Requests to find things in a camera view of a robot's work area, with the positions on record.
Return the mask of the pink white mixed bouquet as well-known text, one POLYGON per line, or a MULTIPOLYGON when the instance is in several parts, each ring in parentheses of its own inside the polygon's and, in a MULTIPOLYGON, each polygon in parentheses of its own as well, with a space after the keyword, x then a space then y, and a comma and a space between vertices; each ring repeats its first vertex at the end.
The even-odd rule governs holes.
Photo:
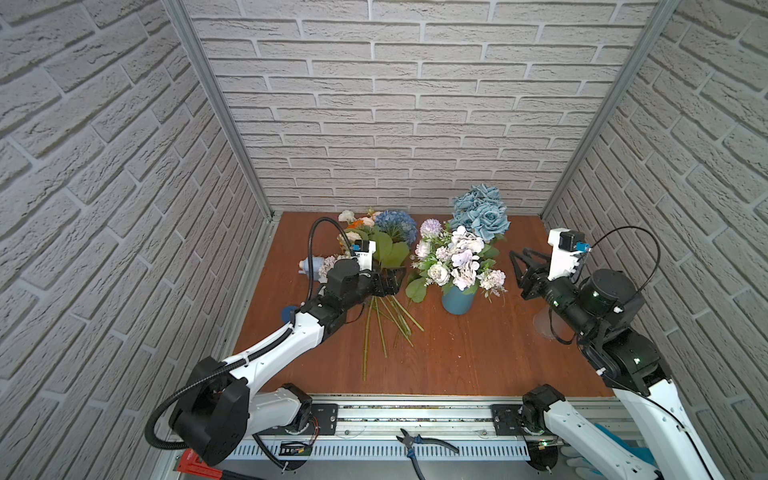
POLYGON ((412 255, 412 276, 406 296, 422 302, 430 286, 443 294, 457 291, 485 297, 501 296, 506 291, 506 274, 496 267, 499 250, 463 226, 427 219, 420 226, 420 239, 412 255))

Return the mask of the light blue rose bouquet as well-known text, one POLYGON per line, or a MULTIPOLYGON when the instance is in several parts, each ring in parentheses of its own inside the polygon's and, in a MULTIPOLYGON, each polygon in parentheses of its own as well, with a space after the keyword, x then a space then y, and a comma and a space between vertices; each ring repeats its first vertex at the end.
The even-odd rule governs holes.
POLYGON ((485 242, 503 236, 510 226, 507 206, 497 187, 473 185, 453 201, 451 227, 463 226, 485 242))

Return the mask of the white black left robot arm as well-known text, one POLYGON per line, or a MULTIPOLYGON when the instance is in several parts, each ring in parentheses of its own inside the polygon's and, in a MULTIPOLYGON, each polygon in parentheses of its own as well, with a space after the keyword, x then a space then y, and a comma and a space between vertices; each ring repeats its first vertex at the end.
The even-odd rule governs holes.
POLYGON ((158 449, 192 449, 206 464, 225 460, 249 435, 287 427, 301 432, 312 399, 293 384, 262 387, 296 358, 319 346, 347 321, 347 313, 371 297, 400 291, 405 268, 364 270, 352 258, 337 261, 319 292, 280 329, 225 360, 206 357, 184 387, 162 401, 145 426, 158 449))

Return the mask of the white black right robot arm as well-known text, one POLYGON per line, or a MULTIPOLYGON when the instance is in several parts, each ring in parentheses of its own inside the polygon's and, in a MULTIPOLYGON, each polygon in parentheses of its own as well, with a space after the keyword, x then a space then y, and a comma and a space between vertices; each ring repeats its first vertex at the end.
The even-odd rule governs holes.
POLYGON ((520 429, 560 438, 607 479, 722 478, 682 405, 668 363, 630 325, 640 304, 632 281, 618 271, 599 270, 577 286, 569 274, 550 278, 551 255, 524 249, 510 258, 522 297, 544 299, 574 332, 574 343, 624 405, 654 460, 646 462, 620 446, 548 384, 523 396, 520 429))

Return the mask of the teal ceramic vase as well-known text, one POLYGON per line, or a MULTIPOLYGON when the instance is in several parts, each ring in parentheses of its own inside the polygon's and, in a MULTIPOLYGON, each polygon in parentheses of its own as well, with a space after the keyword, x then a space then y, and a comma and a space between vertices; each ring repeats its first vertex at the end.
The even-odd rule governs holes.
POLYGON ((461 290, 453 284, 447 284, 442 288, 443 308, 452 315, 464 315, 472 307, 476 292, 476 286, 461 290))

